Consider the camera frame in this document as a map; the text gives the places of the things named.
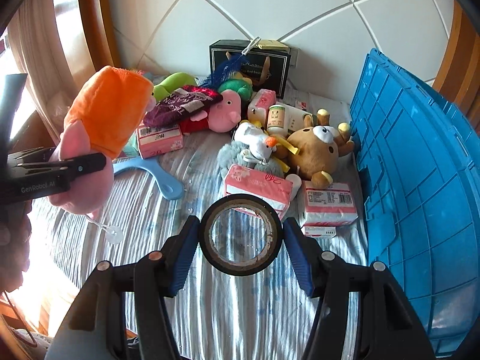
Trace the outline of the person left hand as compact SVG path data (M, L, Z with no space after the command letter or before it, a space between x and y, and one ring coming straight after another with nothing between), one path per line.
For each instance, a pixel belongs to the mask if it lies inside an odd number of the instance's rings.
M32 201L1 207L1 291L12 292L23 283L29 269L29 239L32 233L28 214Z

